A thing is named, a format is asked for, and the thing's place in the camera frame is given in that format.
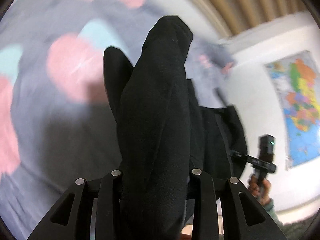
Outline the person's right hand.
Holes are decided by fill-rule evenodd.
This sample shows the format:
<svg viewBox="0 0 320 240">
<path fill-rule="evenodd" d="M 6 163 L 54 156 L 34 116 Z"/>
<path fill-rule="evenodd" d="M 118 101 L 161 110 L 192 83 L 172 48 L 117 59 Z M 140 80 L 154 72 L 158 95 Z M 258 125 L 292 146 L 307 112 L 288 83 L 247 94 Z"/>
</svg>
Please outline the person's right hand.
<svg viewBox="0 0 320 240">
<path fill-rule="evenodd" d="M 269 197 L 270 189 L 271 183 L 267 179 L 264 179 L 259 186 L 257 177 L 254 174 L 251 175 L 248 181 L 248 190 L 255 198 L 258 199 L 258 202 L 262 206 L 268 204 L 271 200 Z"/>
</svg>

